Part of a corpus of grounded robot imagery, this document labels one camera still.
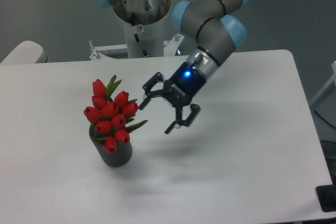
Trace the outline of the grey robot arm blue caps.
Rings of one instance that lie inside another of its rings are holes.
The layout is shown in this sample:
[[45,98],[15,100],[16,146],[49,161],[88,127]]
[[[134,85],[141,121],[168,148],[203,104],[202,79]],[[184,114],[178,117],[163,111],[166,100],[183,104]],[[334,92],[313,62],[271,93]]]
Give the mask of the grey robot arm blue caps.
[[156,73],[143,86],[144,108],[152,98],[162,97],[174,109],[176,118],[166,129],[190,126],[200,111],[192,103],[207,80],[239,48],[247,36],[244,25],[232,13],[249,0],[204,0],[200,4],[171,0],[95,0],[102,8],[112,7],[122,21],[129,58],[161,57],[162,21],[170,16],[180,35],[197,42],[197,48],[169,79]]

